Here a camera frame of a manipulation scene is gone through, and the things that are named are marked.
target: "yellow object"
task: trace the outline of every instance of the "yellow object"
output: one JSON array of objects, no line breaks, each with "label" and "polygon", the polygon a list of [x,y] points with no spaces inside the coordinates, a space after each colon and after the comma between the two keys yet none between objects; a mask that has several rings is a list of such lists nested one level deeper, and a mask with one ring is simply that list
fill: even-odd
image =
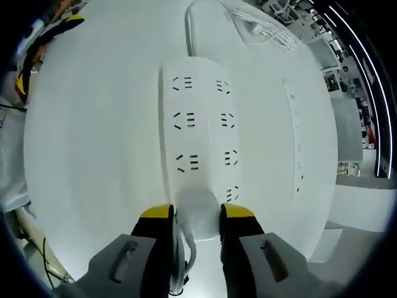
[{"label": "yellow object", "polygon": [[230,217],[255,217],[255,215],[247,208],[225,203],[226,216]]},{"label": "yellow object", "polygon": [[73,16],[68,17],[68,19],[66,21],[69,21],[69,20],[81,20],[81,19],[84,20],[84,17],[79,15],[79,14],[75,14]]},{"label": "yellow object", "polygon": [[141,217],[167,219],[169,214],[169,206],[170,204],[165,204],[149,208],[141,214]]},{"label": "yellow object", "polygon": [[26,95],[26,92],[24,91],[24,82],[22,80],[22,77],[23,76],[20,75],[19,78],[17,79],[17,87],[19,88],[19,90],[23,95]]}]

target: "wall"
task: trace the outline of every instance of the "wall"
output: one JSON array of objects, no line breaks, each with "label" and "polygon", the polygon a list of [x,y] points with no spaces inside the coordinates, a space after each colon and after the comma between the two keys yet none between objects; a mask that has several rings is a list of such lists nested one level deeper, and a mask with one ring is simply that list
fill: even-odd
[{"label": "wall", "polygon": [[329,221],[371,232],[385,230],[396,200],[395,189],[336,185]]},{"label": "wall", "polygon": [[375,163],[377,160],[377,151],[372,149],[363,149],[363,158],[360,164],[360,176],[375,177]]}]

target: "white power strip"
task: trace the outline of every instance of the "white power strip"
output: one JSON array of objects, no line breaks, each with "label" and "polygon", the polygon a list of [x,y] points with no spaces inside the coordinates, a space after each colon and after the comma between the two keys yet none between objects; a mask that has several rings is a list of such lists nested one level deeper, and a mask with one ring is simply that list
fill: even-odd
[{"label": "white power strip", "polygon": [[285,97],[291,113],[291,125],[293,132],[293,199],[296,199],[303,190],[304,163],[303,163],[303,144],[301,140],[298,100],[293,93],[290,83],[283,81]]},{"label": "white power strip", "polygon": [[[240,200],[238,115],[226,70],[199,57],[167,62],[160,113],[171,202],[191,212],[195,240],[213,238],[220,204]],[[198,192],[201,200],[189,200]]]}]

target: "black cable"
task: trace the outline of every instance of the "black cable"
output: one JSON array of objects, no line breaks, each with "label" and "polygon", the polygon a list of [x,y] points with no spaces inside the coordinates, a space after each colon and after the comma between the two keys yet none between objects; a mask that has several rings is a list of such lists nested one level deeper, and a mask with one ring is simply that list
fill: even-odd
[{"label": "black cable", "polygon": [[51,287],[52,287],[52,289],[54,290],[55,287],[54,287],[54,284],[52,283],[50,274],[48,273],[49,271],[48,271],[47,262],[46,262],[46,259],[45,259],[45,237],[44,237],[44,239],[43,239],[43,262],[44,262],[45,274],[47,275],[47,278],[48,278],[48,280],[49,280],[49,282],[50,282],[50,284],[51,284]]},{"label": "black cable", "polygon": [[13,106],[7,106],[6,104],[0,104],[0,107],[5,107],[6,109],[13,109],[13,110],[18,110],[19,112],[26,113],[27,109],[24,107],[13,107]]}]

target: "white table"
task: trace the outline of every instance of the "white table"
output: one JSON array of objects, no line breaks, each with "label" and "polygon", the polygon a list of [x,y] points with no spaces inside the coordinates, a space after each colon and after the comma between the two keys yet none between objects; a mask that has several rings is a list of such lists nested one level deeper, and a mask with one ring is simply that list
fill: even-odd
[{"label": "white table", "polygon": [[[190,2],[92,1],[83,9],[85,23],[58,37],[45,57],[27,113],[25,170],[39,224],[74,278],[106,244],[130,233],[145,209],[166,201],[159,68],[187,55],[184,13]],[[269,43],[243,61],[222,59],[219,49],[207,54],[229,68],[237,92],[240,202],[266,232],[309,257],[328,217],[337,170],[331,102],[312,54],[300,43],[290,54]],[[305,186],[294,201],[283,79],[300,99],[305,144]],[[219,241],[197,249],[186,293],[226,297]]]}]

